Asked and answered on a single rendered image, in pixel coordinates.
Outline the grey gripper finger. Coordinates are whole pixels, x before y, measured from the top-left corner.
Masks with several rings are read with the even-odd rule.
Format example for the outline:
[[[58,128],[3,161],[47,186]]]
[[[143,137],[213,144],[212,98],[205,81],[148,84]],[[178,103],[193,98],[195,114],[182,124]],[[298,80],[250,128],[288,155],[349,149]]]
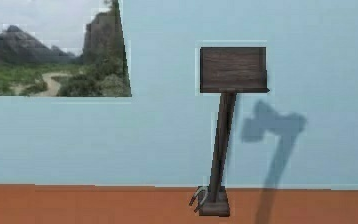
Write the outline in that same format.
[[[193,195],[193,202],[195,201],[195,199],[197,198],[197,196],[200,194],[200,192],[201,192],[201,191],[197,191],[197,192],[194,193],[194,195]],[[198,200],[198,205],[197,205],[197,207],[194,209],[194,212],[195,212],[195,213],[198,212],[198,211],[202,208],[202,206],[203,206],[204,203],[206,202],[207,197],[208,197],[208,194],[209,194],[208,190],[205,190],[205,191],[202,191],[202,192],[204,193],[204,195],[203,195],[203,198],[202,198],[200,201]]]
[[[195,202],[195,199],[197,198],[197,196],[199,195],[200,192],[202,191],[206,191],[206,186],[198,186],[198,188],[196,189],[196,191],[193,193],[190,202],[189,202],[189,206],[192,206],[193,203]],[[202,206],[205,202],[205,198],[201,199],[201,201],[198,203],[198,206]]]

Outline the dark brown wooden floor lamp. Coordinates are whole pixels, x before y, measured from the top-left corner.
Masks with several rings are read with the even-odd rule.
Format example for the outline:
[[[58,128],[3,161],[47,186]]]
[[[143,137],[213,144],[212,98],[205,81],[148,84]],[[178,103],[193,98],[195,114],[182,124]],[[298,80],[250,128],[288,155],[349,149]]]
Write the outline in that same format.
[[[235,102],[238,93],[268,93],[265,47],[201,47],[200,92],[220,93],[209,194],[200,216],[229,217],[222,185]]]

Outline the window with mountain landscape view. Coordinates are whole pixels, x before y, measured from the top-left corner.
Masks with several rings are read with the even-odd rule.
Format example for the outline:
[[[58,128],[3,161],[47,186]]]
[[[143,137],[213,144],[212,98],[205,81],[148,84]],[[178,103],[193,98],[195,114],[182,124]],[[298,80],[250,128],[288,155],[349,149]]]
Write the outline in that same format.
[[[0,33],[0,96],[130,97],[119,0],[85,25],[78,55],[16,25]]]

